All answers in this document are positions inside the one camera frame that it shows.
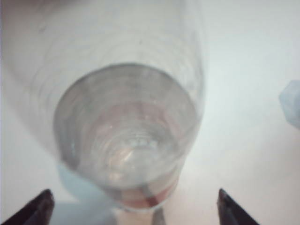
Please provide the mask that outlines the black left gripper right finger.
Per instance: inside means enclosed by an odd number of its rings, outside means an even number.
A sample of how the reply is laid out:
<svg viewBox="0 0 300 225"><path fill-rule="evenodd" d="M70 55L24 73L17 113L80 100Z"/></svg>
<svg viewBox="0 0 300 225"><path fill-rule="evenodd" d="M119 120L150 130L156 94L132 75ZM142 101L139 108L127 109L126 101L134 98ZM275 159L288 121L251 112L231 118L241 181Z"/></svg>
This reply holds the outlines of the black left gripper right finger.
<svg viewBox="0 0 300 225"><path fill-rule="evenodd" d="M259 225L222 188L218 191L217 210L221 225Z"/></svg>

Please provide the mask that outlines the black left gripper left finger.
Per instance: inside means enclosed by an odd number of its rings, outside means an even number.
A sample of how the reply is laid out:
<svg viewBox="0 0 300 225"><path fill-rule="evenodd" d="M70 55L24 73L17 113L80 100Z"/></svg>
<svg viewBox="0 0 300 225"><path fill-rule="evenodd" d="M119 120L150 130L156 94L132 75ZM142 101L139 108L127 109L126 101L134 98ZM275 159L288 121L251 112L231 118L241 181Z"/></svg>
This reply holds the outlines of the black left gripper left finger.
<svg viewBox="0 0 300 225"><path fill-rule="evenodd" d="M5 220L2 225L48 225L55 200L50 189L45 189Z"/></svg>

